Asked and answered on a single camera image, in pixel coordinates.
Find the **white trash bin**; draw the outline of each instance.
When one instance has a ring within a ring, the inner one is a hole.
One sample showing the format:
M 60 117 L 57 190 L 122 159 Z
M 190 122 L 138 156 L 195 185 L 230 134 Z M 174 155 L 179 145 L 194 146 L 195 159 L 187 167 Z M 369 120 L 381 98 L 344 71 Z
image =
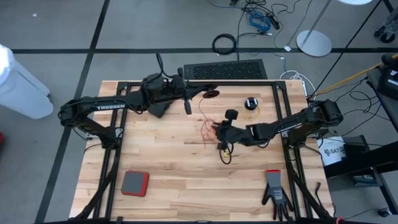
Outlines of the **white trash bin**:
M 10 49 L 0 45 L 0 105 L 32 119 L 54 110 L 49 89 L 15 61 Z

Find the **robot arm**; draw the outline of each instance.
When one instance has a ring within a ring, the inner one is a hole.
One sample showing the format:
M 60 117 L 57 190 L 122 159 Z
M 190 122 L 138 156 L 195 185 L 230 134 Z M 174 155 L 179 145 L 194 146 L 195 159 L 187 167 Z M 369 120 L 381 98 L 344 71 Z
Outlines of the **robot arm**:
M 97 135 L 101 139 L 103 148 L 115 148 L 119 144 L 119 140 L 114 128 L 104 127 L 88 118 L 90 113 L 127 108 L 137 114 L 142 114 L 151 105 L 183 99 L 185 100 L 185 112 L 191 114 L 189 100 L 202 91 L 206 92 L 203 95 L 204 98 L 216 97 L 219 94 L 214 90 L 216 87 L 216 85 L 186 83 L 182 74 L 174 75 L 170 81 L 156 73 L 144 78 L 140 89 L 132 91 L 127 96 L 86 96 L 78 100 L 71 100 L 61 107 L 58 117 L 63 126 L 79 128 L 86 133 Z
M 225 117 L 228 120 L 215 123 L 213 126 L 220 142 L 218 149 L 222 150 L 226 149 L 228 143 L 237 142 L 244 146 L 267 144 L 277 134 L 284 131 L 289 131 L 288 140 L 290 142 L 297 142 L 319 128 L 337 126 L 343 120 L 337 104 L 330 100 L 316 101 L 311 107 L 280 121 L 246 125 L 246 129 L 232 126 L 232 120 L 238 117 L 237 111 L 227 110 Z

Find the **red wire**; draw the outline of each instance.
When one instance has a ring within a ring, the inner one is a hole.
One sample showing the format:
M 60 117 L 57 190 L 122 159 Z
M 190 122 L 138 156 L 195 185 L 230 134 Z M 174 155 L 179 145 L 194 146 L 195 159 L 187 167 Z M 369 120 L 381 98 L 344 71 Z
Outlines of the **red wire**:
M 207 118 L 206 115 L 204 114 L 204 112 L 201 110 L 200 108 L 200 103 L 201 101 L 204 100 L 204 98 L 202 98 L 199 101 L 198 107 L 200 112 L 202 113 L 203 117 L 205 117 L 205 122 L 203 122 L 203 125 L 200 128 L 200 133 L 203 139 L 203 144 L 206 147 L 206 141 L 212 141 L 216 138 L 216 130 L 214 130 L 213 123 L 215 123 L 215 121 L 211 118 Z

